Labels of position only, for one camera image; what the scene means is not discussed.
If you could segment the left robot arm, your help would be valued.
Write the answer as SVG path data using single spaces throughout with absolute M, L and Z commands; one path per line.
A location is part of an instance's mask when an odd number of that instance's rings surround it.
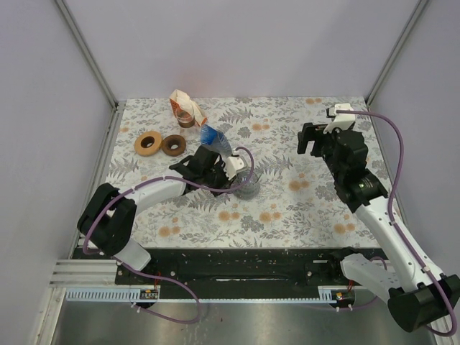
M 110 183 L 98 186 L 78 219 L 77 229 L 96 252 L 129 265 L 131 276 L 147 284 L 154 280 L 156 267 L 150 262 L 151 254 L 132 238 L 135 218 L 158 203 L 197 189 L 216 196 L 225 193 L 246 166 L 239 155 L 224 157 L 201 145 L 194 155 L 169 166 L 158 178 L 130 188 Z

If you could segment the clear glass dripper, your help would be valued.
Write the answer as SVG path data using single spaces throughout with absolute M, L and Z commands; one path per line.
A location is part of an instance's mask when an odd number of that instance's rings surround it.
M 233 150 L 229 144 L 228 139 L 221 132 L 217 132 L 216 136 L 210 143 L 210 147 L 213 151 L 219 153 L 222 157 L 229 157 L 233 154 Z

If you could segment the coffee filter paper pack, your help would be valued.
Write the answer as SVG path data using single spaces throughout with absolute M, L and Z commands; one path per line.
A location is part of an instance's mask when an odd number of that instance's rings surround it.
M 174 116 L 176 109 L 180 108 L 187 111 L 189 114 L 194 115 L 194 126 L 201 127 L 207 122 L 207 118 L 205 117 L 199 105 L 193 99 L 191 99 L 187 93 L 176 89 L 170 94 L 169 99 L 172 108 L 172 114 Z

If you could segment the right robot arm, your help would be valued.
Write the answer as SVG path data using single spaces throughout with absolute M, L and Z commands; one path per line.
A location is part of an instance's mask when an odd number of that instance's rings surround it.
M 305 123 L 298 132 L 299 154 L 310 154 L 326 163 L 339 199 L 372 232 L 393 271 L 377 266 L 350 247 L 328 259 L 327 275 L 341 285 L 360 284 L 387 304 L 398 326 L 407 332 L 421 327 L 440 337 L 458 329 L 454 307 L 459 301 L 459 277 L 446 275 L 421 249 L 393 210 L 394 190 L 386 190 L 367 168 L 368 147 L 354 130 L 359 111 L 348 103 L 326 110 L 328 124 Z

